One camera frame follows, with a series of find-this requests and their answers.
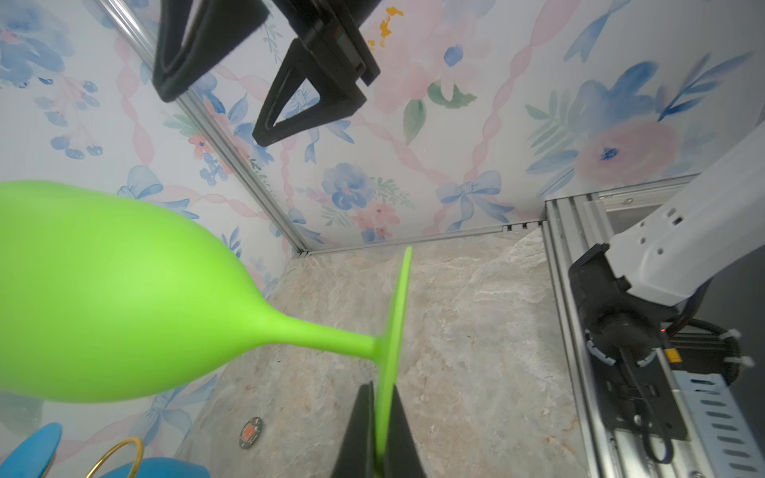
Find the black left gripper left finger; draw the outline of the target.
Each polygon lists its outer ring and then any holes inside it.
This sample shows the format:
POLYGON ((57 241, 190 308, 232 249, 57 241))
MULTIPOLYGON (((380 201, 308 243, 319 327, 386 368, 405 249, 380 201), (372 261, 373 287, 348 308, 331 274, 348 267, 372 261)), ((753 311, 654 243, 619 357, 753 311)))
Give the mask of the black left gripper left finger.
POLYGON ((332 478, 372 478, 375 470, 374 385, 360 386, 332 478))

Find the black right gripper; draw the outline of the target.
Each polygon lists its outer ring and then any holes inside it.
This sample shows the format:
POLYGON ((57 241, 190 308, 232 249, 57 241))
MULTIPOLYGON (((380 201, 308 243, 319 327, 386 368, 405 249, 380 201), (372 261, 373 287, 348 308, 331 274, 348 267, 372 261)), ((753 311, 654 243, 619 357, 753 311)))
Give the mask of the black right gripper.
MULTIPOLYGON (((302 131, 356 113, 366 97, 356 81, 372 85, 380 75, 360 27, 380 0, 275 3, 297 35, 271 85, 252 132, 268 147, 302 131)), ((153 87, 173 102, 268 19, 259 0, 161 2, 153 87)))

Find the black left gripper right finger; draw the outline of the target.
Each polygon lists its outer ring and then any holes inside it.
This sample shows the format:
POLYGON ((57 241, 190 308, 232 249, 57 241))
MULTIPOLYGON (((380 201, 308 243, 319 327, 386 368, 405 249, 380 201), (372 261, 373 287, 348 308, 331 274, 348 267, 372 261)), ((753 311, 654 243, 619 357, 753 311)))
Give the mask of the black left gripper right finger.
POLYGON ((382 476, 384 478, 426 478, 426 472, 418 457, 416 443, 399 398, 392 400, 382 476))

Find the lime green wine glass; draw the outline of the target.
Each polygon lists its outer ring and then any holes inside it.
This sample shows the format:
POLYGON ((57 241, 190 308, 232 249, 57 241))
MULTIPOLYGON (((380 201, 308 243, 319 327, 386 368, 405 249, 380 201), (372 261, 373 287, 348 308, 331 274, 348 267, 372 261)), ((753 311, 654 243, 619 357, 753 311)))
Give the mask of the lime green wine glass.
POLYGON ((384 334, 289 317, 221 240, 151 203, 50 181, 1 187, 1 387, 52 402, 122 402, 174 390, 256 348, 370 360, 375 470, 383 476, 410 258, 384 334))

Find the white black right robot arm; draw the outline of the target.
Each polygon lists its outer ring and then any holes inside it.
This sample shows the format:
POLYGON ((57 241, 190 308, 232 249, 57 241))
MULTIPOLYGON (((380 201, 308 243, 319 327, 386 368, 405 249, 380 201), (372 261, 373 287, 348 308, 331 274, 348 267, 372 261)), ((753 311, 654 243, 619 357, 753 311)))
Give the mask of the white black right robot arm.
POLYGON ((693 174, 589 261, 673 306, 764 243, 760 1, 163 1, 192 93, 331 250, 493 231, 693 174))

